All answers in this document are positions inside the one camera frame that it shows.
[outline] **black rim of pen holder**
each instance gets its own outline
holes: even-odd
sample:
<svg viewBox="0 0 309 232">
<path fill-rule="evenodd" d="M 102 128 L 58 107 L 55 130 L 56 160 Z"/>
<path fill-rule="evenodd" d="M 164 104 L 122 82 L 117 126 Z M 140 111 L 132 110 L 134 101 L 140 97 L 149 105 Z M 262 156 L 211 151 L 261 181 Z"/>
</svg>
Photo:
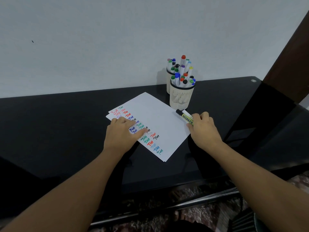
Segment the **black rim of pen holder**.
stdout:
<svg viewBox="0 0 309 232">
<path fill-rule="evenodd" d="M 168 74 L 170 74 L 170 75 L 172 75 L 172 76 L 175 76 L 175 73 L 171 73 L 170 71 L 168 71 L 167 68 L 166 68 L 166 71 L 167 71 Z M 177 86 L 175 86 L 175 85 L 172 84 L 172 81 L 171 81 L 171 80 L 170 80 L 170 84 L 171 84 L 172 87 L 174 87 L 174 88 L 176 88 L 176 89 L 182 89 L 182 90 L 189 90 L 189 89 L 193 89 L 193 88 L 195 87 L 195 84 L 194 84 L 194 86 L 187 87 L 187 88 L 177 87 Z"/>
</svg>

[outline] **forearm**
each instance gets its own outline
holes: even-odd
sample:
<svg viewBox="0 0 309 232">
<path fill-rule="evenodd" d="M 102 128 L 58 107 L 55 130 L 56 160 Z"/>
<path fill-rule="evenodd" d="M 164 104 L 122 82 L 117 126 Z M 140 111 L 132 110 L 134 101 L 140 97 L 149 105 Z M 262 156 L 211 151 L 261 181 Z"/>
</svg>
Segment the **forearm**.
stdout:
<svg viewBox="0 0 309 232">
<path fill-rule="evenodd" d="M 222 166 L 254 212 L 272 231 L 305 231 L 309 196 L 226 144 L 209 154 Z"/>
<path fill-rule="evenodd" d="M 86 231 L 98 208 L 106 183 L 119 159 L 103 151 L 71 178 L 22 212 L 3 232 Z"/>
</svg>

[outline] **basket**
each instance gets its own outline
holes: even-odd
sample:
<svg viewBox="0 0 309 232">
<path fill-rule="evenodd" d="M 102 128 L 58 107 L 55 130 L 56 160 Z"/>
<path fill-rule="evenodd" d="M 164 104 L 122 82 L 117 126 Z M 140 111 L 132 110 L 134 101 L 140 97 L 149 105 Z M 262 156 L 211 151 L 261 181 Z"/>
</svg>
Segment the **basket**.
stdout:
<svg viewBox="0 0 309 232">
<path fill-rule="evenodd" d="M 170 85 L 169 87 L 170 87 L 171 108 L 175 110 L 187 109 L 195 85 L 188 88 L 176 87 L 175 85 L 172 84 L 171 80 L 169 82 L 169 85 Z"/>
<path fill-rule="evenodd" d="M 175 76 L 175 73 L 171 73 L 168 71 L 168 68 L 166 68 L 166 92 L 170 94 L 170 82 L 171 82 L 171 76 Z"/>
</svg>

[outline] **hand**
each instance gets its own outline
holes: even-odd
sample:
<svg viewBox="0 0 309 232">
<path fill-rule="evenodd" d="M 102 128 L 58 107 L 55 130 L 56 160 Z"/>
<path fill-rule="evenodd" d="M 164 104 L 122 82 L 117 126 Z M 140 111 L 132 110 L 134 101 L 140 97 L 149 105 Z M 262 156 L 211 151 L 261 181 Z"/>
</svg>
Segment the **hand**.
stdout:
<svg viewBox="0 0 309 232">
<path fill-rule="evenodd" d="M 121 157 L 129 151 L 134 143 L 147 131 L 147 129 L 141 129 L 131 134 L 129 128 L 134 124 L 135 121 L 124 117 L 119 119 L 113 118 L 111 124 L 106 129 L 104 150 L 117 151 L 121 154 Z"/>
<path fill-rule="evenodd" d="M 218 144 L 222 144 L 222 139 L 214 126 L 214 119 L 209 117 L 208 112 L 201 115 L 192 114 L 194 126 L 187 124 L 191 137 L 195 144 L 206 152 L 213 150 Z"/>
</svg>

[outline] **person's left hand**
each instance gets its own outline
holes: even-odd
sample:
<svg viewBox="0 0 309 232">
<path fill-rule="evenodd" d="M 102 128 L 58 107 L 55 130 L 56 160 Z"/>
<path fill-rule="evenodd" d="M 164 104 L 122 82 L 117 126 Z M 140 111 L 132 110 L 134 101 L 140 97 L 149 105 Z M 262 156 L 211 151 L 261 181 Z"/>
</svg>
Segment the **person's left hand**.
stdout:
<svg viewBox="0 0 309 232">
<path fill-rule="evenodd" d="M 147 129 L 141 129 L 131 134 L 129 128 L 135 124 L 135 121 L 124 117 L 113 118 L 111 124 L 107 126 L 103 150 L 117 151 L 124 155 L 131 149 L 134 143 L 144 135 Z"/>
</svg>

